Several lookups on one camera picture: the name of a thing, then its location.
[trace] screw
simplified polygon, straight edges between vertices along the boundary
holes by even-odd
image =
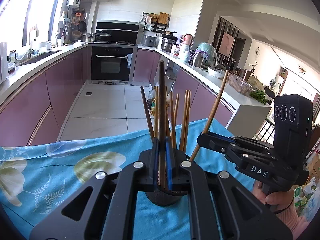
[[[142,168],[143,165],[144,165],[143,162],[135,162],[135,163],[133,164],[133,166],[134,166],[135,168],[137,168],[137,169]]]
[[[106,174],[103,171],[99,171],[96,174],[96,179],[104,179],[106,177]]]
[[[191,162],[190,161],[183,161],[181,163],[181,166],[184,168],[189,168],[191,166]]]
[[[219,177],[222,178],[222,179],[227,179],[227,178],[229,178],[229,173],[226,172],[226,171],[221,171],[219,173]]]

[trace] tile floor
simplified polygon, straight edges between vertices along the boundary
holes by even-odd
[[[146,98],[149,88],[144,87]],[[82,90],[60,141],[115,136],[148,129],[140,87],[91,85]]]

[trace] white countertop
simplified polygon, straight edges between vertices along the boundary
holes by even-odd
[[[154,50],[161,55],[164,55],[169,60],[173,61],[177,65],[179,65],[184,70],[188,71],[190,74],[192,74],[194,77],[196,77],[199,81],[201,81],[204,85],[209,87],[211,90],[213,90],[215,93],[218,93],[220,90],[220,87],[222,85],[222,80],[212,77],[208,74],[208,72],[202,71],[198,68],[192,68],[191,65],[186,64],[184,62],[181,62],[175,57],[171,57],[169,52],[160,50],[156,47],[147,47],[138,45],[138,49],[149,49]],[[237,91],[235,91],[230,85],[226,84],[225,89],[222,94],[222,98],[227,101],[234,109],[238,109],[240,105],[246,105],[246,106],[259,106],[259,107],[268,107],[271,109],[271,106],[268,104],[264,105],[254,98],[246,97]]]
[[[68,46],[62,46],[62,47],[56,47],[48,51],[57,51],[61,50],[57,53],[54,53],[44,59],[39,60],[36,63],[31,63],[27,65],[22,65],[16,67],[16,70],[9,75],[9,78],[2,82],[0,84],[0,105],[19,87],[21,86],[25,81],[27,81],[29,78],[31,78],[34,74],[38,73],[51,63],[59,60],[62,57],[65,57],[66,55],[77,51],[78,49],[82,49],[86,46],[88,46],[89,43],[80,45],[80,46],[74,46],[74,45],[68,45]]]

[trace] wooden cutting board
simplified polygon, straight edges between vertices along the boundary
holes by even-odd
[[[169,14],[160,12],[158,22],[162,24],[167,24]]]

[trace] sleeve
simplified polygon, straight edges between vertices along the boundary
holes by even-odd
[[[293,239],[297,239],[309,225],[305,217],[298,217],[293,201],[286,210],[276,216],[291,230]]]

